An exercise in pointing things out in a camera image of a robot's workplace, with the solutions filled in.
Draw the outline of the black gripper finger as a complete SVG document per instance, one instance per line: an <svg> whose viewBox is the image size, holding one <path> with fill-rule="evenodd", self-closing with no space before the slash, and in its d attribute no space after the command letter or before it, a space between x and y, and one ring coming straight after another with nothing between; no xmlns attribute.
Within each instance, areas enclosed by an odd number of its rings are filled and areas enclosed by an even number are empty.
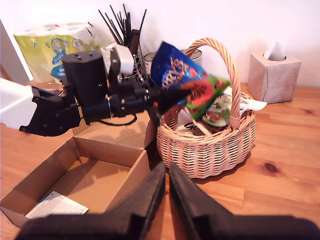
<svg viewBox="0 0 320 240"><path fill-rule="evenodd" d="M231 240L233 214L201 190L175 163L169 167L170 196L189 240Z"/></svg>
<svg viewBox="0 0 320 240"><path fill-rule="evenodd" d="M143 240L165 193L165 164L160 162L139 186L105 214L103 240Z"/></svg>

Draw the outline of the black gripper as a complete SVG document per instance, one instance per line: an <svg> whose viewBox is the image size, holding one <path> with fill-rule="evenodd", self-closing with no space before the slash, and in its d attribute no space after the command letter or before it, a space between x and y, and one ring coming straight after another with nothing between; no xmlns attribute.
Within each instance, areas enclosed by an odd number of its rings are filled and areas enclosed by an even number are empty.
<svg viewBox="0 0 320 240"><path fill-rule="evenodd" d="M109 110L112 118L124 118L132 115L126 123L110 123L110 126L129 126L138 120L137 114L147 111L152 123L158 127L161 115L187 98L190 89L165 90L147 82L130 80L118 84L117 90L109 96Z"/></svg>

